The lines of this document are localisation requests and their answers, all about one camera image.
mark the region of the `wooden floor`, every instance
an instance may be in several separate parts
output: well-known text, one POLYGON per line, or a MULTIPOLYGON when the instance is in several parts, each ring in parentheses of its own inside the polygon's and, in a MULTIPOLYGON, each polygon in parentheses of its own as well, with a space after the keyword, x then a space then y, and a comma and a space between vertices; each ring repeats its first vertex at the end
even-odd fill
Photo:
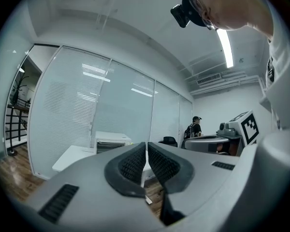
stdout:
MULTIPOLYGON (((24 202, 44 180, 35 177, 31 172, 27 145, 15 150, 18 151, 15 157, 7 156, 0 160, 0 180, 7 194, 24 202)), ((151 179, 145 182, 144 188, 152 201, 149 205, 150 209, 156 217, 159 217, 163 198, 162 186, 156 179, 151 179)))

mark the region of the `man wearing glasses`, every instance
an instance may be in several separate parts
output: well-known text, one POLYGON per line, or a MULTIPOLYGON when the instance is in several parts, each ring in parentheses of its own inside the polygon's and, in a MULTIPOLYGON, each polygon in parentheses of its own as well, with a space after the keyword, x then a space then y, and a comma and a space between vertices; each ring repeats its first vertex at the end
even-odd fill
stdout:
POLYGON ((267 0, 182 0, 182 4, 171 9, 171 13, 182 28, 192 21, 209 30, 236 30, 248 26, 264 34, 270 48, 267 88, 290 66, 287 27, 267 0))

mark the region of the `person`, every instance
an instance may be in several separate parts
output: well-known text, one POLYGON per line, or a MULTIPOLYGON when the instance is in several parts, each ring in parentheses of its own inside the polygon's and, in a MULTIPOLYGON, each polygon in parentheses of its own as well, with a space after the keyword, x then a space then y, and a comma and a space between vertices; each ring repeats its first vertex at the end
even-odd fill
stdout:
POLYGON ((200 117, 193 117, 192 123, 187 127, 187 130, 185 130, 184 133, 184 139, 192 138, 192 137, 198 137, 199 133, 202 132, 201 126, 200 126, 200 117))
MULTIPOLYGON (((264 67, 267 88, 290 66, 290 36, 267 0, 183 0, 182 6, 185 16, 198 26, 224 30, 248 26, 264 34, 270 50, 267 68, 264 67)), ((279 119, 273 110, 272 117, 279 128, 279 119)))

